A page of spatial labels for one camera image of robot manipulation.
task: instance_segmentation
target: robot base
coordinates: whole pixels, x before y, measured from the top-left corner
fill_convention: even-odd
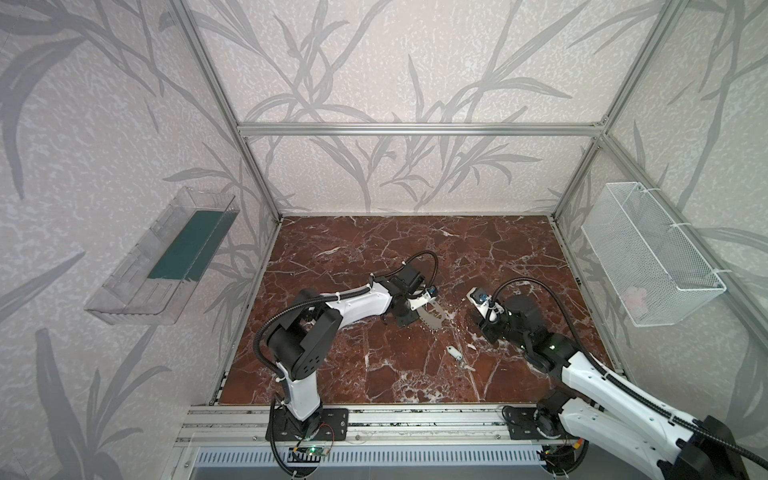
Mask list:
[[[326,423],[333,429],[331,431],[323,427],[320,429],[311,440],[331,440],[335,439],[337,442],[340,440],[346,440],[346,428],[349,420],[348,409],[323,409],[320,412],[320,419],[317,425]],[[276,442],[296,442],[301,437],[303,432],[300,431],[300,425],[302,422],[296,420],[293,415],[288,412],[287,409],[279,409],[275,411],[275,420],[271,425],[273,428],[266,430],[266,439],[272,438],[272,431],[274,430]]]

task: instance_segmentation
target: marble surface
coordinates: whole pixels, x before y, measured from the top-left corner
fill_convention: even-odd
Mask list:
[[[585,345],[607,362],[546,217],[294,217],[280,231],[220,402],[268,403],[279,389],[253,354],[253,335],[299,290],[357,287],[368,273],[390,271],[424,249],[440,257],[438,302],[452,319],[430,330],[421,320],[400,328],[391,316],[370,317],[340,330],[318,370],[324,403],[538,401],[556,380],[529,367],[515,346],[488,343],[468,315],[465,296],[472,287],[493,291],[514,276],[540,279],[560,294]],[[429,258],[414,264],[429,272]],[[543,290],[521,284],[505,292],[535,295],[548,328],[568,330]],[[449,345],[474,372],[459,367],[446,351]]]

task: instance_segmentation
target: black mounting plate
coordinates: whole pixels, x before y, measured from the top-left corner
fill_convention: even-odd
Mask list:
[[[512,407],[509,412],[510,415],[507,421],[507,430],[509,430],[510,440],[547,440],[547,437],[543,436],[536,429],[536,423],[534,422],[533,415],[536,411],[536,407]],[[566,435],[562,426],[559,427],[560,435]]]
[[[320,413],[320,424],[326,423],[333,429],[333,434],[327,427],[322,427],[315,435],[313,440],[346,440],[346,429],[349,421],[348,409],[323,409]],[[279,409],[275,411],[275,419],[273,424],[276,432],[276,442],[293,442],[299,441],[301,432],[294,425],[296,420],[293,415],[288,412],[287,409]],[[266,439],[272,438],[272,429],[267,427]]]

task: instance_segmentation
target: leaf pattern wallpaper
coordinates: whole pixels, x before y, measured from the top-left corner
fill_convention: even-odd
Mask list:
[[[156,478],[275,223],[163,2],[4,0],[0,38],[0,478]],[[241,212],[178,322],[86,313],[181,186]]]
[[[689,2],[611,130],[763,306],[766,10],[764,0]],[[714,300],[676,326],[639,329],[595,262],[581,223],[605,182],[623,180],[602,154],[561,218],[617,350],[638,384],[676,406],[724,419],[737,440],[768,454],[768,353],[725,302]],[[699,412],[701,398],[713,405]]]
[[[241,122],[592,122],[662,2],[190,5]],[[250,144],[286,212],[547,213],[588,140],[276,136]]]

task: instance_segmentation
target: electrical wire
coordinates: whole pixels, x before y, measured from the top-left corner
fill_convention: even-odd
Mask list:
[[[272,325],[275,322],[275,320],[279,319],[281,316],[285,315],[288,312],[292,312],[297,309],[302,309],[307,306],[319,305],[325,302],[336,302],[337,300],[347,300],[350,298],[354,298],[356,296],[365,295],[369,291],[371,291],[371,287],[364,286],[359,290],[354,290],[352,292],[347,292],[347,293],[341,293],[339,296],[321,295],[321,296],[316,296],[314,298],[310,298],[308,300],[304,300],[302,302],[298,302],[289,306],[282,312],[278,313],[277,315],[273,316],[272,318],[264,322],[264,324],[257,330],[256,335],[253,336],[253,354],[256,356],[259,362],[264,364],[264,366],[267,367],[268,369],[272,370],[277,375],[277,378],[282,379],[285,376],[285,374],[283,373],[283,370],[281,370],[274,362],[266,358],[264,354],[261,353],[261,348],[260,348],[261,339],[264,337],[264,333],[266,332],[266,330],[270,328],[270,325]]]
[[[308,472],[305,475],[300,474],[297,470],[291,470],[290,468],[288,468],[288,465],[286,465],[285,462],[283,462],[283,459],[280,457],[280,454],[277,451],[277,445],[275,445],[275,428],[274,428],[276,402],[277,402],[277,397],[272,397],[272,402],[270,403],[270,417],[268,419],[269,425],[267,426],[267,429],[269,429],[272,432],[272,435],[270,435],[270,449],[272,450],[272,456],[275,458],[275,462],[277,463],[277,466],[280,467],[280,470],[283,470],[283,472],[290,475],[291,478],[307,478],[317,470],[317,467],[313,468],[311,472]]]
[[[432,250],[422,250],[422,251],[420,251],[418,253],[414,253],[413,255],[408,257],[405,261],[403,261],[400,264],[400,266],[397,267],[395,270],[393,270],[393,271],[391,271],[389,273],[384,273],[381,276],[385,276],[385,277],[389,278],[389,277],[391,277],[393,275],[396,275],[397,273],[400,273],[400,270],[402,270],[406,265],[411,263],[413,260],[416,260],[417,258],[421,257],[422,255],[429,255],[429,256],[432,257],[432,259],[435,260],[435,268],[432,269],[432,275],[429,277],[429,280],[424,284],[424,290],[427,290],[435,282],[435,277],[437,276],[437,269],[438,269],[438,264],[439,264],[437,253],[433,252]],[[415,299],[418,296],[419,296],[419,294],[413,294],[413,295],[408,295],[408,298]]]
[[[333,427],[331,425],[328,425],[327,423],[323,422],[323,423],[321,423],[319,425],[319,427],[317,427],[317,433],[320,432],[320,429],[322,427],[328,427],[328,430],[331,431],[331,446],[328,447],[328,451],[327,452],[323,453],[323,455],[328,455],[331,452],[331,449],[333,448],[333,444],[336,443],[336,432],[333,431]],[[301,442],[303,442],[303,441],[304,441],[304,439],[299,439],[299,441],[296,443],[296,446],[293,447],[293,450],[291,450],[291,456],[293,457],[294,460],[299,460],[296,457],[296,450],[299,449],[299,447],[301,446]]]
[[[763,467],[764,469],[768,470],[768,460],[750,452],[744,447],[733,444],[731,442],[728,442],[725,439],[722,439],[716,435],[713,435],[709,433],[707,430],[704,430],[699,426],[694,425],[693,423],[683,420],[680,417],[674,415],[672,412],[661,408],[660,406],[656,405],[654,402],[642,396],[640,393],[637,393],[630,387],[626,386],[624,382],[619,380],[619,378],[613,375],[612,372],[607,371],[600,364],[600,362],[598,362],[597,359],[595,359],[592,356],[592,354],[587,351],[587,347],[584,346],[583,342],[581,341],[581,337],[579,337],[578,333],[576,332],[576,326],[574,325],[573,319],[571,318],[571,315],[568,313],[568,310],[565,308],[565,305],[563,304],[562,300],[560,300],[560,297],[549,286],[547,286],[545,283],[541,282],[540,280],[536,280],[535,278],[530,278],[527,276],[520,276],[517,278],[513,278],[511,280],[507,280],[501,286],[499,286],[499,288],[497,288],[496,291],[493,293],[493,296],[491,297],[491,302],[489,303],[489,305],[495,304],[499,293],[504,288],[506,288],[508,285],[511,285],[512,283],[517,283],[517,282],[535,283],[541,286],[542,288],[544,288],[544,290],[546,290],[547,293],[549,293],[549,295],[552,297],[554,302],[557,303],[558,308],[560,309],[560,312],[563,314],[563,318],[565,318],[565,322],[567,323],[568,328],[571,331],[571,335],[573,335],[574,337],[576,346],[584,354],[584,356],[587,357],[587,360],[589,360],[589,363],[594,367],[594,369],[597,370],[607,381],[613,383],[622,392],[626,393],[627,395],[637,400],[638,402],[642,403],[643,405],[653,410],[654,412],[658,413],[659,415],[662,415],[665,419],[668,419],[673,424],[678,424],[684,427],[685,429],[690,430],[693,433],[701,435],[705,439],[710,440],[711,442],[716,443],[724,447],[725,449],[730,450],[731,452],[735,452],[743,456],[744,458],[750,460],[751,462],[758,464],[760,467]]]
[[[545,461],[546,461],[548,464],[552,465],[552,469],[550,469],[548,465],[542,465],[541,467],[542,467],[544,470],[546,470],[548,473],[551,473],[551,474],[552,474],[552,475],[554,475],[554,476],[557,476],[557,477],[565,477],[565,476],[568,476],[568,474],[569,474],[569,473],[571,473],[571,472],[573,472],[573,471],[574,471],[576,468],[578,468],[578,467],[579,467],[579,465],[581,465],[581,463],[584,461],[584,458],[586,458],[586,456],[587,456],[587,450],[589,449],[589,442],[588,442],[587,440],[584,440],[584,443],[583,443],[583,444],[582,444],[582,446],[581,446],[581,452],[579,453],[579,456],[576,458],[576,460],[575,460],[574,464],[573,464],[573,465],[571,465],[571,466],[569,466],[569,467],[565,467],[565,468],[557,468],[557,464],[556,464],[556,463],[554,463],[554,462],[550,462],[550,461],[549,461],[549,459],[550,459],[550,458],[562,458],[562,457],[565,457],[565,456],[568,456],[568,455],[573,455],[573,453],[574,453],[574,451],[575,451],[576,449],[574,449],[573,447],[570,447],[570,446],[569,446],[569,448],[571,448],[571,451],[569,451],[569,452],[566,452],[566,453],[560,453],[560,454],[545,454],[545,456],[543,457],[543,459],[544,459],[544,460],[545,460]]]

